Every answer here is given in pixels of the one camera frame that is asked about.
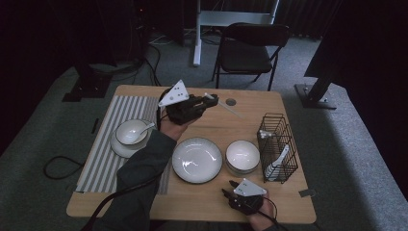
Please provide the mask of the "white bowl with spoon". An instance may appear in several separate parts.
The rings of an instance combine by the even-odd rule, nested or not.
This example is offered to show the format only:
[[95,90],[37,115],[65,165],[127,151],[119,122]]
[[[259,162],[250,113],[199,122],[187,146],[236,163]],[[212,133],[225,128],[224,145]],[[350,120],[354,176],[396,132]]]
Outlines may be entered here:
[[133,154],[135,154],[137,151],[141,150],[142,148],[144,148],[150,138],[151,132],[156,128],[156,124],[153,128],[150,128],[147,131],[147,135],[146,137],[136,143],[136,144],[131,144],[131,145],[125,145],[125,144],[121,144],[115,137],[115,132],[116,129],[113,131],[112,135],[111,135],[111,140],[110,140],[110,144],[111,144],[111,148],[113,150],[113,152],[123,158],[130,158]]

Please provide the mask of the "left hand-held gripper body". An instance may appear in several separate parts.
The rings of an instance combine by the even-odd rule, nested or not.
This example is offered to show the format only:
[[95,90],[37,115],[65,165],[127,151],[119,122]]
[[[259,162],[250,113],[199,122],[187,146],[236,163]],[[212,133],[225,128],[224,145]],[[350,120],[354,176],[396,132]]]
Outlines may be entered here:
[[173,123],[183,125],[201,117],[200,103],[201,98],[189,94],[184,82],[179,80],[162,93],[158,106],[166,108],[166,115]]

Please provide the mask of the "white plate with black rim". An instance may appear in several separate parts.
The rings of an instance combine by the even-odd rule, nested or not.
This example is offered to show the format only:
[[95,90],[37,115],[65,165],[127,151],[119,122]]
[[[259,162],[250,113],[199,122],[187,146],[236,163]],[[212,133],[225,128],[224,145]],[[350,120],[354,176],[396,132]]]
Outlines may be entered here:
[[204,138],[180,142],[172,155],[172,168],[184,181],[203,184],[214,179],[222,167],[222,154],[215,143]]

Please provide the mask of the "white desk frame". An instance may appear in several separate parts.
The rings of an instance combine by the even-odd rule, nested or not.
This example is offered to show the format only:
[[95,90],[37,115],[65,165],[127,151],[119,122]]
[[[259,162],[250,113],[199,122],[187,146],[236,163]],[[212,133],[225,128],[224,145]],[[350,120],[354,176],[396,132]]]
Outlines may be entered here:
[[197,0],[196,24],[195,24],[195,47],[192,64],[201,64],[201,29],[203,26],[226,27],[236,22],[246,22],[255,24],[273,24],[280,0],[271,0],[271,7],[268,13],[247,13],[247,12],[220,12],[203,11],[201,0]]

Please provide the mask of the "white bowl with black rim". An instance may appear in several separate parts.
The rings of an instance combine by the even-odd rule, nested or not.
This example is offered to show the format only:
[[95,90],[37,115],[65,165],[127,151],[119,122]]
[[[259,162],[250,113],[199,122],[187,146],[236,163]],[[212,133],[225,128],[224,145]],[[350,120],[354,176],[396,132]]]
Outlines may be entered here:
[[146,123],[142,120],[131,119],[121,123],[115,132],[116,139],[125,145],[131,145],[131,132],[133,130],[139,130],[141,127],[144,127]]
[[226,163],[228,171],[236,176],[236,177],[241,177],[244,178],[247,175],[252,174],[258,167],[254,167],[252,169],[238,169],[236,167],[233,167],[229,162]]
[[260,152],[250,141],[234,141],[227,147],[226,161],[233,170],[251,171],[260,162]]

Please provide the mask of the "person's left hand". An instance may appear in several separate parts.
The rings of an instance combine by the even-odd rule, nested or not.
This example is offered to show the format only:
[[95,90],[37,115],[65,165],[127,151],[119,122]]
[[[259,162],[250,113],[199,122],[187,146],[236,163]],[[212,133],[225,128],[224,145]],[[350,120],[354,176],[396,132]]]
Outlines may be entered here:
[[160,131],[167,135],[168,137],[172,138],[175,141],[178,141],[184,132],[188,129],[191,125],[191,122],[178,125],[173,123],[167,116],[166,111],[162,111],[162,118],[160,123]]

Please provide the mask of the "black wire basket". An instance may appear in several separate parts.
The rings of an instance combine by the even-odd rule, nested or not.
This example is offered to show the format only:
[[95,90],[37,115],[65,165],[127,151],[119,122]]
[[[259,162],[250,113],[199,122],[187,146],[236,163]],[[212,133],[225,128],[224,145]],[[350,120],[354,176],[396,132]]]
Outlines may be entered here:
[[[261,138],[260,130],[271,132],[271,136],[266,139]],[[265,182],[286,182],[298,169],[295,154],[297,149],[293,140],[293,133],[289,122],[283,114],[266,113],[261,121],[257,132],[257,141],[261,157],[261,166]],[[280,175],[275,181],[268,181],[265,176],[266,168],[275,161],[284,146],[288,144],[290,151],[280,166]]]

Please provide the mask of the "black equipment tower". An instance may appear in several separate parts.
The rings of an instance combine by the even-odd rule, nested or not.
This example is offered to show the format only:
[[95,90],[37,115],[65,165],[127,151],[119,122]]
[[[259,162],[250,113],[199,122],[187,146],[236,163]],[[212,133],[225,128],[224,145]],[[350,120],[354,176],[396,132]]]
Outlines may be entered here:
[[149,0],[127,0],[129,7],[130,45],[127,57],[142,60],[149,37]]

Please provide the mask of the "grey striped woven placemat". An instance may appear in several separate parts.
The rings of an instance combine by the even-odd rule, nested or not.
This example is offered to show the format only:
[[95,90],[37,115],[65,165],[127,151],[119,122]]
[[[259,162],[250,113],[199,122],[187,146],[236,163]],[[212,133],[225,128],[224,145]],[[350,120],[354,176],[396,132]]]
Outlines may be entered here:
[[87,162],[77,183],[77,193],[114,193],[116,172],[129,158],[116,155],[110,144],[113,131],[131,119],[156,121],[158,97],[116,95],[105,114]]

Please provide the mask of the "dark curtain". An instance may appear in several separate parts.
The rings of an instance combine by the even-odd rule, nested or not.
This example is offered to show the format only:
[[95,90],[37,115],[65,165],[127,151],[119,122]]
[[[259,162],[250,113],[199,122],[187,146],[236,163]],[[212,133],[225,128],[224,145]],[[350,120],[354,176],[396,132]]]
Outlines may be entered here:
[[306,74],[343,87],[408,81],[408,0],[343,0]]

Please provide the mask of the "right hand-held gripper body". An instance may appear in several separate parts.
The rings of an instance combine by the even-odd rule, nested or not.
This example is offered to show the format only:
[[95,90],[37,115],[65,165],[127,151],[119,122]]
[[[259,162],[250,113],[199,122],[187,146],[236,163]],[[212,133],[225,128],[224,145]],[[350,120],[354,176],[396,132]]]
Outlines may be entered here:
[[231,192],[233,198],[228,198],[228,204],[231,208],[245,215],[253,215],[263,206],[263,195],[266,193],[266,189],[243,178],[239,186],[235,189],[233,188]]

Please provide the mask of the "person's right hand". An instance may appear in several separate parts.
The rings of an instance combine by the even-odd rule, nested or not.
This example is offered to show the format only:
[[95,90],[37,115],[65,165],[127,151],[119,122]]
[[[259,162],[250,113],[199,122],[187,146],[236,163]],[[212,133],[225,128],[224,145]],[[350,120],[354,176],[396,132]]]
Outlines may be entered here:
[[273,222],[269,218],[274,217],[274,207],[269,201],[269,194],[263,195],[264,202],[263,206],[260,208],[260,212],[267,215],[264,217],[261,214],[253,214],[247,217],[252,229],[254,231],[265,231],[266,229],[273,226]]

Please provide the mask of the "white ceramic spoon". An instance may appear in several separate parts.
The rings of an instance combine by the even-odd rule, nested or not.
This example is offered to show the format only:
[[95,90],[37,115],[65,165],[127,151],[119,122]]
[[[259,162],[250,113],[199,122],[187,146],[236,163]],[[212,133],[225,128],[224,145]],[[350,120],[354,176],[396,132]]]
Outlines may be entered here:
[[275,181],[280,175],[280,166],[290,151],[290,146],[286,144],[279,157],[273,161],[265,170],[265,176],[268,181]]
[[142,141],[146,137],[147,131],[150,128],[153,128],[154,126],[155,126],[154,123],[149,123],[149,124],[146,124],[144,127],[141,127],[139,130],[133,130],[131,132],[130,143],[134,144],[134,143]]

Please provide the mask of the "black stand base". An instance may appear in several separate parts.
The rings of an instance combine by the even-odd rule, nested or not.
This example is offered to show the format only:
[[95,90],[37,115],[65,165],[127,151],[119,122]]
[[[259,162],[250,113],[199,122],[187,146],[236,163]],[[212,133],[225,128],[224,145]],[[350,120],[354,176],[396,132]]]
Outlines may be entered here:
[[110,74],[98,73],[88,64],[74,66],[79,77],[63,97],[63,102],[80,102],[83,98],[104,98],[113,78]]

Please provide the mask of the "black stand with metal base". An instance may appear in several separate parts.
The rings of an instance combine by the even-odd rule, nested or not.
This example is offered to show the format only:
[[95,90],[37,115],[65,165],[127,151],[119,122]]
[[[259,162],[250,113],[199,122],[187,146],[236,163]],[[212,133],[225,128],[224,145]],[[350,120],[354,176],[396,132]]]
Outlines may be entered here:
[[296,84],[294,88],[304,108],[336,110],[334,101],[327,93],[331,83],[331,77],[321,77],[313,85]]

